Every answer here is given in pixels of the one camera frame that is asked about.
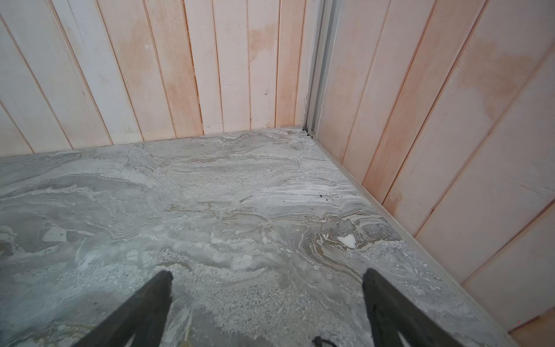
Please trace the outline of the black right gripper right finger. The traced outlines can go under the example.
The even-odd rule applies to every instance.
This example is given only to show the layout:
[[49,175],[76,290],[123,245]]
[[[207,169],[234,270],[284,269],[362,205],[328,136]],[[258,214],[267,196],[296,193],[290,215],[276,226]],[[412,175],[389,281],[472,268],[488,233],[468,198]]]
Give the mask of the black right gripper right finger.
[[362,291],[375,346],[461,345],[377,270],[364,273]]

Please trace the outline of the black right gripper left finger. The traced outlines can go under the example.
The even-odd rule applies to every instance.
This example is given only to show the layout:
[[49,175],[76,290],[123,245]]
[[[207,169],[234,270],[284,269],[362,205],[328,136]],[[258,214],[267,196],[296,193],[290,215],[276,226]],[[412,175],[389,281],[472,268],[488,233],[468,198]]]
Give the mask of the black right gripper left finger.
[[75,346],[159,346],[172,303],[173,275],[162,270]]

